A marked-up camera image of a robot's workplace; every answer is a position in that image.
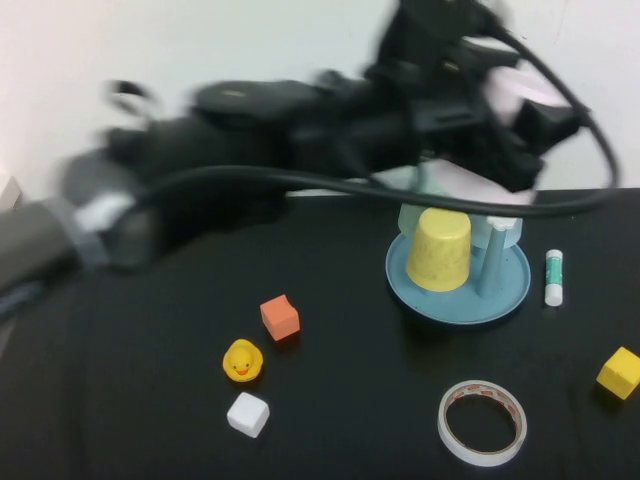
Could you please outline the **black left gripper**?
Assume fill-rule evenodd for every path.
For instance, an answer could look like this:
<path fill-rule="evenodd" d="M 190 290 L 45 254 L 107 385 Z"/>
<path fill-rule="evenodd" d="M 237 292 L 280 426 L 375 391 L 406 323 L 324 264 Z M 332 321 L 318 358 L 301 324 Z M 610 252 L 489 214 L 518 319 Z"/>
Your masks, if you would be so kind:
<path fill-rule="evenodd" d="M 445 50 L 411 101 L 414 127 L 433 152 L 510 192 L 530 190 L 542 171 L 542 156 L 575 135 L 583 122 L 571 106 L 525 100 L 514 134 L 503 126 L 483 93 L 491 70 L 515 67 L 520 56 L 507 50 L 462 44 Z"/>

